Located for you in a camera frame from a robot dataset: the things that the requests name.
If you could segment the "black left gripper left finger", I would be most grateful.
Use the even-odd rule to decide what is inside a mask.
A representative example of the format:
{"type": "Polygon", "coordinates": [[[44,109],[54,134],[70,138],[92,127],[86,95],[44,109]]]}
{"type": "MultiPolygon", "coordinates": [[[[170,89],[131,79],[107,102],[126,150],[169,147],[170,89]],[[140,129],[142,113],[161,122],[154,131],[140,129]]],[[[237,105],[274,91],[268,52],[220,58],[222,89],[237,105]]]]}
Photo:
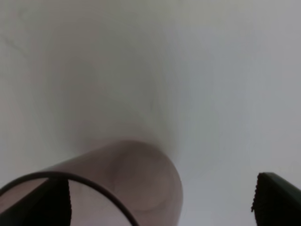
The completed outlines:
{"type": "Polygon", "coordinates": [[[69,226],[72,207],[68,180],[48,179],[27,194],[1,197],[2,226],[69,226]]]}

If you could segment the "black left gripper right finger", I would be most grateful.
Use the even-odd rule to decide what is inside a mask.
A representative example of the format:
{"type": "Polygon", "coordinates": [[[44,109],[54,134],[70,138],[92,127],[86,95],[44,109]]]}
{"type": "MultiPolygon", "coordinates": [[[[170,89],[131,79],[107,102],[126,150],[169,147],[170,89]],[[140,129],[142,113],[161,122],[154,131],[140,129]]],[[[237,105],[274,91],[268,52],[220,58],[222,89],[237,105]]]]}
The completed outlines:
{"type": "Polygon", "coordinates": [[[258,226],[299,226],[301,190],[275,173],[259,173],[251,211],[258,226]]]}

